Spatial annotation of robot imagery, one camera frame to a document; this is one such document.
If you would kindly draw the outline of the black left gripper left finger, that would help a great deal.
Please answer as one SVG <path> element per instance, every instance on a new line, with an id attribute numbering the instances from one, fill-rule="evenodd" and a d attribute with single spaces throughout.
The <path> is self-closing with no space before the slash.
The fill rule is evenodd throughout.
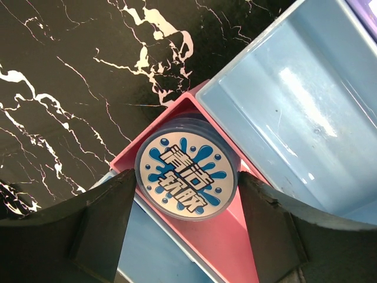
<path id="1" fill-rule="evenodd" d="M 133 169 L 47 209 L 1 220 L 1 282 L 115 282 Z"/>

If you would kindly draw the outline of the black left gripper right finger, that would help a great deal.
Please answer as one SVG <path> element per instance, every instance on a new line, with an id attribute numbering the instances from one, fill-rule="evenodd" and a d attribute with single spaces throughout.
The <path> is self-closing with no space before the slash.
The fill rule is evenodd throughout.
<path id="1" fill-rule="evenodd" d="M 238 180 L 260 282 L 376 282 L 376 226 L 313 208 L 248 172 Z"/>

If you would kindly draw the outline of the pink bin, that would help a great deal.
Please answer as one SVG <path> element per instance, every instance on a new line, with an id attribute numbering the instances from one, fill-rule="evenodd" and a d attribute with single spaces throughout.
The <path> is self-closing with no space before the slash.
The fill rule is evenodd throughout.
<path id="1" fill-rule="evenodd" d="M 171 103 L 145 130 L 143 130 L 110 163 L 120 173 L 134 167 L 137 150 L 163 123 L 174 116 L 199 112 L 229 141 L 226 133 L 216 124 L 196 100 L 196 93 L 205 86 L 201 83 L 183 93 Z M 214 282 L 258 282 L 252 247 L 249 241 L 240 195 L 237 193 L 230 206 L 221 214 L 205 221 L 184 221 L 160 212 L 140 189 L 135 191 L 138 205 Z"/>

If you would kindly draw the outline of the purple bin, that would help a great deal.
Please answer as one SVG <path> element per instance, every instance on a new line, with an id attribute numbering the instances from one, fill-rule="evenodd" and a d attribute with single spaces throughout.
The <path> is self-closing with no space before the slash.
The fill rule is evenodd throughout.
<path id="1" fill-rule="evenodd" d="M 346 0 L 363 24 L 376 34 L 376 3 L 377 0 Z"/>

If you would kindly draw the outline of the light blue bin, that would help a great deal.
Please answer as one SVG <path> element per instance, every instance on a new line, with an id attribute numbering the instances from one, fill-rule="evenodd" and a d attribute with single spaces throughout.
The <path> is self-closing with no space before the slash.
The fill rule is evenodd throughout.
<path id="1" fill-rule="evenodd" d="M 222 282 L 136 193 L 117 276 L 128 282 Z"/>

